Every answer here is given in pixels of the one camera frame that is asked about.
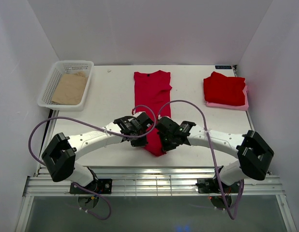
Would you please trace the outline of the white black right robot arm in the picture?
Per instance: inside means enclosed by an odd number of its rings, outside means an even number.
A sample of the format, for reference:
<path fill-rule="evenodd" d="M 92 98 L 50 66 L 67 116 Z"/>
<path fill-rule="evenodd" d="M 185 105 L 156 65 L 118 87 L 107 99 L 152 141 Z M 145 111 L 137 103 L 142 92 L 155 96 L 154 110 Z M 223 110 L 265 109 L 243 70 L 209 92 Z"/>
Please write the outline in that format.
<path fill-rule="evenodd" d="M 237 161 L 218 169 L 213 186 L 219 192 L 245 178 L 264 180 L 274 156 L 270 146 L 254 130 L 246 134 L 231 134 L 206 130 L 190 121 L 177 124 L 166 116 L 159 119 L 155 128 L 164 152 L 189 145 L 212 148 L 235 157 Z"/>

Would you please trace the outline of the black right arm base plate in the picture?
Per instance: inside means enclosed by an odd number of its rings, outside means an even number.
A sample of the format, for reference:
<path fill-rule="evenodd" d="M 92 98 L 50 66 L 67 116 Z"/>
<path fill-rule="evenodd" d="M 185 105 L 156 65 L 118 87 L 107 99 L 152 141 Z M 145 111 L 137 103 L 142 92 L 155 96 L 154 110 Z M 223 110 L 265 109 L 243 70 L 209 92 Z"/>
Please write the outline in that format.
<path fill-rule="evenodd" d="M 221 193 L 218 180 L 213 178 L 198 178 L 197 183 L 198 193 Z M 222 183 L 224 194 L 227 195 L 229 193 L 238 193 L 241 184 L 240 181 L 235 182 L 234 184 L 228 186 Z"/>

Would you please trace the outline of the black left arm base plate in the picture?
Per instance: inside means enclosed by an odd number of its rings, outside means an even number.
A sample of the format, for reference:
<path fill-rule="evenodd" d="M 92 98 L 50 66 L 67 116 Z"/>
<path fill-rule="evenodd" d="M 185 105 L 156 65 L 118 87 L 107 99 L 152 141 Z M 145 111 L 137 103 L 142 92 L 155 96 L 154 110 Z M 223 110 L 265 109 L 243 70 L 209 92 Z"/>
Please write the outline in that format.
<path fill-rule="evenodd" d="M 112 192 L 112 179 L 98 179 L 93 180 L 87 186 L 79 188 L 75 184 L 70 185 L 70 194 L 89 194 L 89 191 L 98 194 L 111 194 Z"/>

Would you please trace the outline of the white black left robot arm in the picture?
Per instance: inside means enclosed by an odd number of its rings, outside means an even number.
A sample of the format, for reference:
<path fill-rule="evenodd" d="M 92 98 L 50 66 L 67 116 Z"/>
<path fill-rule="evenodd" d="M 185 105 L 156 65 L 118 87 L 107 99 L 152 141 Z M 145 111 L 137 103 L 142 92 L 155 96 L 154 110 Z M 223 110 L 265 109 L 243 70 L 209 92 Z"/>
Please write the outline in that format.
<path fill-rule="evenodd" d="M 101 130 L 72 136 L 61 132 L 52 138 L 42 159 L 53 182 L 69 180 L 80 185 L 86 193 L 92 193 L 97 190 L 98 178 L 77 160 L 92 151 L 124 141 L 131 142 L 131 146 L 145 146 L 147 138 L 143 134 L 153 126 L 154 121 L 145 112 L 138 112 L 115 119 Z"/>

